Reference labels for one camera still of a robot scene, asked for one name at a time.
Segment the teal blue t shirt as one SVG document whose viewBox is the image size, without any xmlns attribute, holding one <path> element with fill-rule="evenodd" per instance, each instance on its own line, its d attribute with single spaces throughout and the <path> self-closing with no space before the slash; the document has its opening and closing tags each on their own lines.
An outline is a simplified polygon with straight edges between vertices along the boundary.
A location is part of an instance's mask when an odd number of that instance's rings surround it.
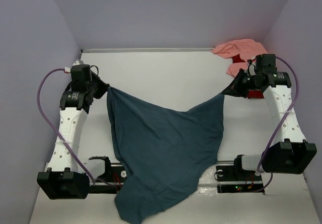
<svg viewBox="0 0 322 224">
<path fill-rule="evenodd" d="M 142 223 L 197 190 L 202 174 L 217 162 L 223 109 L 223 94 L 182 112 L 108 90 L 114 154 L 127 174 L 115 198 L 123 221 Z"/>
</svg>

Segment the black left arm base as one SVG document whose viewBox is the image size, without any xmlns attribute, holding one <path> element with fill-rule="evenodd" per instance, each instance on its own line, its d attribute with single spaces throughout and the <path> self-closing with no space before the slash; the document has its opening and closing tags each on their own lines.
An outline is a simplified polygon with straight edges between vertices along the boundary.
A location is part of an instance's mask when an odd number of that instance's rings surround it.
<svg viewBox="0 0 322 224">
<path fill-rule="evenodd" d="M 127 180 L 127 173 L 120 163 L 112 163 L 106 156 L 91 157 L 85 163 L 95 179 L 89 194 L 117 194 Z"/>
</svg>

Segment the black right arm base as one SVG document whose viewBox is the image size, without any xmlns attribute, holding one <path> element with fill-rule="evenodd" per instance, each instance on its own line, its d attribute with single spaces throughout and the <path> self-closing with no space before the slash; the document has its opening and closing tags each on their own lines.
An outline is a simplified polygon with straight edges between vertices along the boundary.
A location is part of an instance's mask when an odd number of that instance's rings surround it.
<svg viewBox="0 0 322 224">
<path fill-rule="evenodd" d="M 262 192 L 264 187 L 261 176 L 255 171 L 242 168 L 242 155 L 238 155 L 231 163 L 216 165 L 214 179 L 217 181 L 217 192 L 223 193 L 251 193 Z"/>
</svg>

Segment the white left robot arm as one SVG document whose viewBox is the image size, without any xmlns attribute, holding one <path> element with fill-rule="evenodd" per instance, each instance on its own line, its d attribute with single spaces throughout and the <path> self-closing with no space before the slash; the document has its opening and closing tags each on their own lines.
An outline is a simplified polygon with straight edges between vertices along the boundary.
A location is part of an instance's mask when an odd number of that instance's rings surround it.
<svg viewBox="0 0 322 224">
<path fill-rule="evenodd" d="M 109 185 L 112 175 L 108 157 L 90 157 L 85 163 L 78 158 L 78 149 L 84 123 L 90 106 L 107 92 L 92 66 L 76 60 L 71 67 L 60 71 L 71 76 L 59 102 L 60 124 L 56 127 L 45 115 L 40 104 L 42 87 L 37 91 L 37 106 L 44 120 L 57 135 L 55 147 L 45 171 L 38 173 L 37 183 L 51 200 L 85 199 L 96 182 Z"/>
</svg>

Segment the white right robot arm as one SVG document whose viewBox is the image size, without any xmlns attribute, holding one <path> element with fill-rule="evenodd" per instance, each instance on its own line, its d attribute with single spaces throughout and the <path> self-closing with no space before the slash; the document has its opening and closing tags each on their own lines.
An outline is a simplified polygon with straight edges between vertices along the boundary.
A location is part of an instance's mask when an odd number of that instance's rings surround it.
<svg viewBox="0 0 322 224">
<path fill-rule="evenodd" d="M 242 180 L 254 171 L 261 173 L 302 174 L 317 153 L 297 121 L 294 105 L 299 92 L 292 94 L 291 78 L 276 67 L 278 57 L 260 54 L 240 69 L 222 94 L 246 98 L 250 91 L 260 91 L 269 108 L 275 130 L 264 151 L 258 155 L 239 155 L 234 160 L 232 175 Z"/>
</svg>

